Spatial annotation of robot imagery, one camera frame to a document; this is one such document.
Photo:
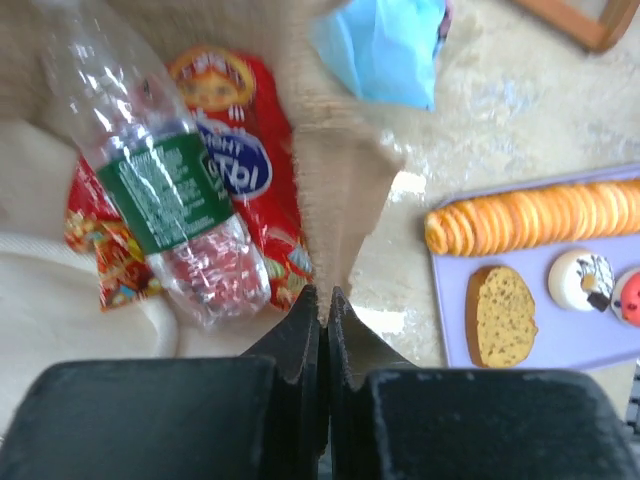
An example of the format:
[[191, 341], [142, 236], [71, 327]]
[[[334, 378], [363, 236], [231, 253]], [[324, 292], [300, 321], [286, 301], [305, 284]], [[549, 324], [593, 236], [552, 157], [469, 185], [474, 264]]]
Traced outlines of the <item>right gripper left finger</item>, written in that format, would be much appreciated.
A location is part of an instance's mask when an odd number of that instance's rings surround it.
[[306, 287], [239, 356], [78, 361], [32, 384], [5, 479], [313, 479], [320, 327]]

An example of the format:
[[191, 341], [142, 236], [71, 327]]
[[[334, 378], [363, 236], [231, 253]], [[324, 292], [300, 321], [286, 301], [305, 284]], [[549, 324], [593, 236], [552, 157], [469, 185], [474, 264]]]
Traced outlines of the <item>red snack chip bag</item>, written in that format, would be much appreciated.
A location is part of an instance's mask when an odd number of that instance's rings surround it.
[[[312, 265], [297, 206], [291, 127], [275, 81], [253, 55], [193, 47], [169, 64], [236, 211], [264, 258], [270, 302], [283, 311], [311, 282]], [[76, 164], [65, 240], [96, 254], [104, 311], [156, 295], [160, 284], [84, 158]]]

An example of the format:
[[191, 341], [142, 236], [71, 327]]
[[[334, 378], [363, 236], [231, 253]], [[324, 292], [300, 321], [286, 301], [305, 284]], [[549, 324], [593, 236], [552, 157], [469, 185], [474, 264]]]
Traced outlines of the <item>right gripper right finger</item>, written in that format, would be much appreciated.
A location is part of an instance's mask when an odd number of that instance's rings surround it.
[[337, 479], [635, 479], [639, 463], [604, 391], [567, 370], [421, 369], [399, 354], [355, 377], [345, 330], [386, 344], [332, 295], [332, 473]]

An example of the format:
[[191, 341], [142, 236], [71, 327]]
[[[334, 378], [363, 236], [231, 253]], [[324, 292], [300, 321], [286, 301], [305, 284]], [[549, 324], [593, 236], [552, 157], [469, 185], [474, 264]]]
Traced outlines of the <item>brown paper grocery bag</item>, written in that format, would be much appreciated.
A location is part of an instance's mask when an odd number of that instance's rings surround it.
[[[198, 44], [263, 55], [275, 70], [294, 127], [303, 228], [319, 306], [347, 287], [404, 158], [384, 143], [357, 101], [322, 72], [307, 36], [327, 1], [117, 1], [114, 10], [163, 59]], [[27, 1], [1, 5], [1, 225], [58, 240], [76, 154], [66, 117], [40, 63], [45, 21]], [[8, 423], [29, 385], [72, 356], [51, 338], [88, 309], [94, 280], [44, 261], [4, 258], [1, 266], [1, 420]]]

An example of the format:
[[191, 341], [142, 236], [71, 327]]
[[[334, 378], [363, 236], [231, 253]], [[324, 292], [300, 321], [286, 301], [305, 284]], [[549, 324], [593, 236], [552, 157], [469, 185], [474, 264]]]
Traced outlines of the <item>clear water bottle green label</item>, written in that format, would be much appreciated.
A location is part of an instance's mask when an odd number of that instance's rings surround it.
[[256, 314], [264, 262], [174, 81], [103, 1], [41, 1], [69, 133], [172, 299], [201, 325]]

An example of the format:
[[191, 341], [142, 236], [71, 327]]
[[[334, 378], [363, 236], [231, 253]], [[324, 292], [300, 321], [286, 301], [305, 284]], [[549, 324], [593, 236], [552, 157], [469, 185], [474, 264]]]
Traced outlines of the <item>light blue plastic bag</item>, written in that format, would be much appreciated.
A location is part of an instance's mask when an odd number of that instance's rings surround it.
[[432, 111], [436, 58], [451, 21], [443, 0], [349, 1], [316, 19], [310, 39], [356, 98]]

